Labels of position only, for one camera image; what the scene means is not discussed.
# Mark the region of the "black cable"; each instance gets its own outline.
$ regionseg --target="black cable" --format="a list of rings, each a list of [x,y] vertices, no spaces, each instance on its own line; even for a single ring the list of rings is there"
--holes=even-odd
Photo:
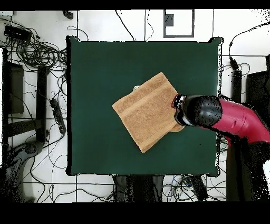
[[[241,32],[241,33],[238,33],[237,35],[235,35],[234,38],[232,39],[232,41],[230,42],[230,45],[229,45],[229,57],[230,57],[230,59],[232,58],[232,57],[230,56],[230,47],[233,45],[233,41],[234,41],[234,39],[235,39],[237,36],[239,36],[239,35],[241,35],[241,34],[243,34],[243,33],[247,33],[247,32],[249,32],[249,31],[255,30],[255,29],[257,29],[258,27],[262,27],[262,26],[269,25],[269,24],[270,24],[270,21],[267,22],[267,23],[263,23],[263,24],[257,25],[257,26],[255,26],[255,27],[249,29],[249,30],[246,30],[246,31],[244,31],[244,32]]]
[[[31,166],[31,168],[30,168],[30,174],[31,174],[32,178],[33,178],[35,181],[39,182],[39,183],[42,184],[43,187],[44,187],[44,190],[43,190],[42,194],[40,195],[40,197],[39,197],[38,200],[36,201],[36,203],[38,203],[38,201],[40,200],[41,196],[44,194],[44,192],[45,192],[45,190],[46,190],[46,186],[45,186],[45,184],[42,183],[40,180],[38,180],[37,178],[35,178],[34,175],[33,175],[33,173],[32,173],[32,168],[33,168],[34,163],[35,163],[35,156],[34,156],[33,159],[34,159],[34,160],[33,160],[32,166]]]
[[[62,194],[59,194],[59,195],[54,199],[53,203],[56,202],[56,200],[57,200],[57,198],[58,198],[59,196],[61,196],[61,195],[67,195],[67,194],[72,194],[72,193],[74,193],[74,192],[76,192],[76,191],[79,191],[79,190],[85,192],[86,194],[88,194],[88,195],[90,195],[90,196],[96,197],[96,198],[98,198],[99,200],[101,200],[101,201],[103,201],[103,202],[108,202],[108,201],[106,201],[106,198],[104,198],[104,197],[99,197],[99,196],[97,196],[97,195],[88,193],[86,190],[84,190],[84,189],[82,189],[82,188],[78,188],[77,190],[71,191],[71,192],[69,192],[69,193],[62,193]]]
[[[129,32],[128,28],[125,26],[123,20],[121,19],[120,15],[117,13],[117,10],[115,10],[116,15],[119,17],[119,19],[121,20],[121,23],[123,24],[123,26],[126,28],[126,30]]]
[[[52,168],[52,185],[51,185],[51,187],[52,187],[52,197],[50,197],[51,198],[51,200],[52,200],[52,202],[53,202],[53,169],[54,169],[54,167],[56,166],[55,165],[55,163],[57,162],[57,160],[61,157],[61,156],[68,156],[68,155],[65,155],[65,154],[63,154],[63,155],[60,155],[60,156],[58,156],[57,157],[57,159],[55,160],[55,162],[53,163],[53,168]]]
[[[60,141],[63,137],[64,137],[64,135],[61,135],[61,137],[60,137],[57,141]],[[39,166],[39,165],[40,165],[47,157],[48,157],[48,156],[46,156],[43,160],[41,160],[41,162],[40,162],[37,166],[35,166],[35,168],[37,168],[37,167],[38,167],[38,166]],[[30,172],[27,173],[27,174],[23,177],[23,180],[24,180],[24,178],[26,178],[26,176],[28,176],[29,174],[30,174]]]
[[[150,23],[149,23],[149,21],[148,21],[149,13],[150,13],[150,10],[148,11],[147,23],[148,23],[148,25],[149,25],[149,26],[151,26],[151,25],[150,25]],[[153,29],[153,27],[152,27],[152,26],[151,26],[151,28],[152,28],[152,34],[151,34],[151,37],[147,38],[147,40],[146,40],[146,41],[148,41],[150,38],[152,38],[152,36],[153,36],[153,34],[154,34],[154,29]]]
[[[245,73],[245,74],[243,74],[242,76],[245,76],[245,75],[249,74],[249,72],[250,72],[250,65],[248,63],[241,63],[241,64],[238,64],[238,65],[241,67],[241,70],[242,70],[242,65],[244,65],[244,64],[248,66],[248,72]],[[222,72],[223,71],[226,71],[226,70],[228,70],[230,68],[231,68],[231,66],[222,65]]]
[[[27,140],[29,139],[29,138],[31,138],[32,136],[34,136],[36,133],[34,133],[33,135],[31,135],[31,136],[29,136],[24,142],[27,142]]]
[[[66,29],[67,30],[77,30],[77,31],[79,30],[79,31],[83,32],[86,35],[86,37],[87,37],[87,41],[89,41],[89,38],[88,38],[87,33],[85,33],[83,30],[77,29],[75,26],[68,26]]]

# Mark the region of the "folded towel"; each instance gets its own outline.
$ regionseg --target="folded towel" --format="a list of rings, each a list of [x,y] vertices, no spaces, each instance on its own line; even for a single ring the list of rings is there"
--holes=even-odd
[[[161,72],[112,105],[141,152],[169,131],[183,129],[175,121],[175,109],[171,107],[176,94]]]

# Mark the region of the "green table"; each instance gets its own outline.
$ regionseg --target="green table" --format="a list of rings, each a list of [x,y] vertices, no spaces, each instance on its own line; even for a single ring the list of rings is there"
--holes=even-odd
[[[216,175],[216,133],[185,127],[142,154],[112,105],[159,72],[179,93],[217,95],[219,46],[221,38],[197,43],[80,42],[67,37],[72,116],[67,174]]]

